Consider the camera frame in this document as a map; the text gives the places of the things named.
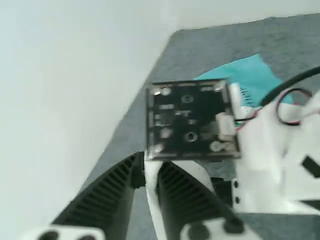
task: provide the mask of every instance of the black circuit board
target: black circuit board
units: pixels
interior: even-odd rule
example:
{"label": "black circuit board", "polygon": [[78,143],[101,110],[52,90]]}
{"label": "black circuit board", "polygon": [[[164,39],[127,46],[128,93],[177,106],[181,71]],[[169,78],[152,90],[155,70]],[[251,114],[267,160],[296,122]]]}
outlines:
{"label": "black circuit board", "polygon": [[147,89],[149,160],[209,160],[240,156],[237,136],[219,139],[216,115],[233,116],[225,79],[155,83]]}

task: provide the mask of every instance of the gray carpet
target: gray carpet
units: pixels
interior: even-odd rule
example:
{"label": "gray carpet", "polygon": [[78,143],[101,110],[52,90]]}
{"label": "gray carpet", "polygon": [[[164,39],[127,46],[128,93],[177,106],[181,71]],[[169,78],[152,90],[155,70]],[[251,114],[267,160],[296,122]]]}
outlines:
{"label": "gray carpet", "polygon": [[[172,35],[145,85],[117,126],[84,187],[118,161],[145,148],[144,88],[151,82],[191,80],[222,64],[261,54],[274,74],[287,79],[301,71],[320,65],[320,14],[180,30]],[[316,77],[300,84],[313,92],[320,88]],[[212,176],[231,179],[230,162],[206,164]],[[320,239],[320,222],[315,216],[242,216],[266,240]],[[145,190],[136,191],[132,207],[128,240],[155,240]]]}

